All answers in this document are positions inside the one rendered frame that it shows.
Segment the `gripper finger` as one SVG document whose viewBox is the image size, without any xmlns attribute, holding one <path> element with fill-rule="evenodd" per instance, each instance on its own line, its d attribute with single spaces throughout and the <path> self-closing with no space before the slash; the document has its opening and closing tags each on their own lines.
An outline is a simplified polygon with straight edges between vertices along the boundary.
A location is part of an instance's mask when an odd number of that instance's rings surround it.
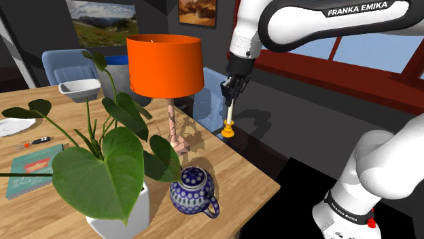
<svg viewBox="0 0 424 239">
<path fill-rule="evenodd" d="M 222 91 L 222 95 L 225 98 L 225 105 L 229 107 L 232 104 L 233 92 L 234 92 L 232 78 L 228 78 L 227 80 L 223 81 L 220 84 L 220 88 Z"/>
<path fill-rule="evenodd" d="M 245 90 L 249 81 L 250 76 L 236 78 L 233 100 L 236 100 L 239 97 L 239 94 Z"/>
</svg>

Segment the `white candle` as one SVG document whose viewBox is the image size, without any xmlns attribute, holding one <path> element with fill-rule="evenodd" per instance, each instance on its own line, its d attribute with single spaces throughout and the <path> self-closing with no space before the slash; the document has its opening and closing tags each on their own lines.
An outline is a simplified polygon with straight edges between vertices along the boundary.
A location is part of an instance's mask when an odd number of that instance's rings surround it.
<svg viewBox="0 0 424 239">
<path fill-rule="evenodd" d="M 232 138 L 234 136 L 234 130 L 232 129 L 232 125 L 234 122 L 232 121 L 232 113 L 233 113 L 234 101 L 232 100 L 231 105 L 228 107 L 227 118 L 224 121 L 224 128 L 221 131 L 221 135 L 224 138 Z"/>
</svg>

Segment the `light blue chair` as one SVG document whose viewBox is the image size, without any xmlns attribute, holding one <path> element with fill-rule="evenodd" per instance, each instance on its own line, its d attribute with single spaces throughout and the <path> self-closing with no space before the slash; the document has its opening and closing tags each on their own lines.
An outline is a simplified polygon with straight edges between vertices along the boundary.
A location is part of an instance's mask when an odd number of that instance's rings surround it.
<svg viewBox="0 0 424 239">
<path fill-rule="evenodd" d="M 227 106 L 220 84 L 227 76 L 203 68 L 204 88 L 194 95 L 193 119 L 213 134 L 220 134 L 227 117 Z"/>
<path fill-rule="evenodd" d="M 82 54 L 84 49 L 48 50 L 42 56 L 42 63 L 51 86 L 67 81 L 98 79 L 93 61 Z"/>
</svg>

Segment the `orange shade table lamp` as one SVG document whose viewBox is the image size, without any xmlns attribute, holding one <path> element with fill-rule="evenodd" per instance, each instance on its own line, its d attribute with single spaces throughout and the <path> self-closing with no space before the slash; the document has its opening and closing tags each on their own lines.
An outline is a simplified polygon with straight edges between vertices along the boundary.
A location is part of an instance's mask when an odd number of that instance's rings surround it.
<svg viewBox="0 0 424 239">
<path fill-rule="evenodd" d="M 174 100 L 200 92 L 204 84 L 201 39 L 186 35 L 139 34 L 126 38 L 130 86 L 138 95 L 165 98 L 169 141 L 177 155 L 190 150 L 176 133 Z"/>
</svg>

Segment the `red framed window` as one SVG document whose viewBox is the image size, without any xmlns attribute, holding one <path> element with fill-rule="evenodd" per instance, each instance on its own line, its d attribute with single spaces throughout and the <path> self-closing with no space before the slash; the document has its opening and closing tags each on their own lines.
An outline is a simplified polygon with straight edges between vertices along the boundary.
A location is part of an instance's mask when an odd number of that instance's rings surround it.
<svg viewBox="0 0 424 239">
<path fill-rule="evenodd" d="M 253 69 L 372 103 L 424 113 L 424 0 L 235 0 L 230 53 Z M 401 73 L 294 54 L 318 39 L 366 33 L 422 35 Z"/>
</svg>

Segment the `wooden table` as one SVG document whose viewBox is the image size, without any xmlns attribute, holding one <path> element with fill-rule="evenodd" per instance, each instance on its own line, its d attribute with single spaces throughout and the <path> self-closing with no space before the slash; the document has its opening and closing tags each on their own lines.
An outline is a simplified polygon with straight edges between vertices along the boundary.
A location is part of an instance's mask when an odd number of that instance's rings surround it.
<svg viewBox="0 0 424 239">
<path fill-rule="evenodd" d="M 27 154 L 19 145 L 43 136 L 49 136 L 53 145 L 82 144 L 88 124 L 101 127 L 107 121 L 100 100 L 75 103 L 57 86 L 1 93 L 0 119 L 4 109 L 25 108 L 38 98 L 52 103 L 48 118 L 37 120 L 20 134 L 0 138 L 0 239 L 101 239 L 52 185 L 12 200 L 5 197 L 13 159 Z M 180 158 L 181 165 L 199 166 L 212 175 L 220 214 L 215 219 L 203 213 L 182 214 L 171 202 L 170 185 L 147 179 L 150 224 L 137 239 L 233 239 L 279 191 L 279 184 L 184 112 L 176 116 L 177 131 L 190 144 L 190 151 Z"/>
</svg>

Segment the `blue white dotted teapot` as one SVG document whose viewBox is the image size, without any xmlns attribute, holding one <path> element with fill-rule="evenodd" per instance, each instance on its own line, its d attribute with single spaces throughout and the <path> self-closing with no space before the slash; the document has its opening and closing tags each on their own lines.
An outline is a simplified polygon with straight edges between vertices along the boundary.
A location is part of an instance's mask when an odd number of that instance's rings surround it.
<svg viewBox="0 0 424 239">
<path fill-rule="evenodd" d="M 186 215 L 204 213 L 209 218 L 217 218 L 220 209 L 214 192 L 212 176 L 197 166 L 182 169 L 181 180 L 170 185 L 170 199 L 173 206 Z"/>
</svg>

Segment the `grey bin with blue rim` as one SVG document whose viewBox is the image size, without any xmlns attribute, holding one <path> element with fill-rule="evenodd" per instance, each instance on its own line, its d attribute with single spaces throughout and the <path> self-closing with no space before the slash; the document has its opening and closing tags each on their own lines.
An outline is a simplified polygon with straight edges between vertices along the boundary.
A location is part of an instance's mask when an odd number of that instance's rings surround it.
<svg viewBox="0 0 424 239">
<path fill-rule="evenodd" d="M 129 94 L 131 98 L 142 107 L 145 107 L 151 103 L 151 98 L 138 95 L 131 90 L 127 55 L 106 56 L 105 60 L 107 61 L 106 69 L 112 76 L 117 94 L 120 92 Z M 113 100 L 114 93 L 109 75 L 106 72 L 100 72 L 99 70 L 98 75 L 104 96 Z"/>
</svg>

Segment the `white rectangular bowl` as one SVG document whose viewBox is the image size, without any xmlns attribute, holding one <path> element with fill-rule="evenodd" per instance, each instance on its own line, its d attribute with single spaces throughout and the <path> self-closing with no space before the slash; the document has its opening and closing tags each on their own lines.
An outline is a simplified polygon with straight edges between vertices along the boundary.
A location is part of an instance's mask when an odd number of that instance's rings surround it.
<svg viewBox="0 0 424 239">
<path fill-rule="evenodd" d="M 72 99 L 75 103 L 84 103 L 86 100 L 96 100 L 101 89 L 97 79 L 81 79 L 67 81 L 58 85 L 59 92 Z"/>
</svg>

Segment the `green plant in white pot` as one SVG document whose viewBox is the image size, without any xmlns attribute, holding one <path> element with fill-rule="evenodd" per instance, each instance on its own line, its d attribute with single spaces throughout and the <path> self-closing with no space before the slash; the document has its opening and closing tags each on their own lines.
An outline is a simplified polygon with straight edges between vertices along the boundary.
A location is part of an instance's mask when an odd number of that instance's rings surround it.
<svg viewBox="0 0 424 239">
<path fill-rule="evenodd" d="M 88 120 L 86 146 L 76 141 L 52 160 L 52 184 L 59 196 L 85 215 L 103 239 L 133 239 L 150 225 L 150 196 L 145 178 L 176 181 L 180 162 L 174 147 L 149 135 L 145 112 L 125 92 L 102 99 L 108 118 L 100 138 Z"/>
</svg>

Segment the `orange black key fob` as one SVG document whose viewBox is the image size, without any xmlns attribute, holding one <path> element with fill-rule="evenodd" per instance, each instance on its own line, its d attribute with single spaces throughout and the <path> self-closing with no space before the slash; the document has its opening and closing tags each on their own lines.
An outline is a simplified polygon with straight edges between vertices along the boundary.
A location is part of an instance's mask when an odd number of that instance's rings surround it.
<svg viewBox="0 0 424 239">
<path fill-rule="evenodd" d="M 29 148 L 29 147 L 31 147 L 33 145 L 47 143 L 49 141 L 52 141 L 53 139 L 54 139 L 53 136 L 45 136 L 45 137 L 42 137 L 40 139 L 35 139 L 34 141 L 31 141 L 31 142 L 28 142 L 28 143 L 24 143 L 23 145 L 17 145 L 16 146 L 16 150 L 21 150 L 21 149 Z"/>
</svg>

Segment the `teal book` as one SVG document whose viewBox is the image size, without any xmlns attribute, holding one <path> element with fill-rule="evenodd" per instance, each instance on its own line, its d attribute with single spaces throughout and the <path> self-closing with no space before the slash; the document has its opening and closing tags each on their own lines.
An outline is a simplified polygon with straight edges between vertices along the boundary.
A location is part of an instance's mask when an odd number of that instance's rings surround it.
<svg viewBox="0 0 424 239">
<path fill-rule="evenodd" d="M 63 151 L 63 144 L 55 145 L 12 160 L 11 173 L 52 174 L 52 160 Z M 52 182 L 51 176 L 9 177 L 5 197 L 8 200 L 26 194 Z"/>
</svg>

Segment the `white plate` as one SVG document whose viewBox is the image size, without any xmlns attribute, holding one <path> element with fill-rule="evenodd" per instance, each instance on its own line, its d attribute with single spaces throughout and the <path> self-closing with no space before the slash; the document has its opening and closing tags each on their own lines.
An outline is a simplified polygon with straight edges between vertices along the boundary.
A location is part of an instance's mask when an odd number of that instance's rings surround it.
<svg viewBox="0 0 424 239">
<path fill-rule="evenodd" d="M 0 120 L 0 137 L 16 134 L 31 127 L 36 119 L 6 118 Z"/>
</svg>

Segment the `orange wall picture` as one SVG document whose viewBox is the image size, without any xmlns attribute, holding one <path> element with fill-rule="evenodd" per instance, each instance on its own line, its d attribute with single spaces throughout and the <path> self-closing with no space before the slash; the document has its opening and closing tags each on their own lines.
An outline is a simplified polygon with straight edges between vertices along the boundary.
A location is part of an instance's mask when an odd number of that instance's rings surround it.
<svg viewBox="0 0 424 239">
<path fill-rule="evenodd" d="M 179 22 L 215 28 L 217 0 L 178 0 Z"/>
</svg>

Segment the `landscape wall picture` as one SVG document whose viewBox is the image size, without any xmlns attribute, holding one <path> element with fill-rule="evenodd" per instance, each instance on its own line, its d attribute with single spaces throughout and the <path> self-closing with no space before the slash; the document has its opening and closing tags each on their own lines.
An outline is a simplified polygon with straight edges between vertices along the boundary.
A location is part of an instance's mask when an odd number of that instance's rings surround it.
<svg viewBox="0 0 424 239">
<path fill-rule="evenodd" d="M 83 48 L 125 46 L 139 32 L 135 6 L 66 0 L 79 44 Z"/>
</svg>

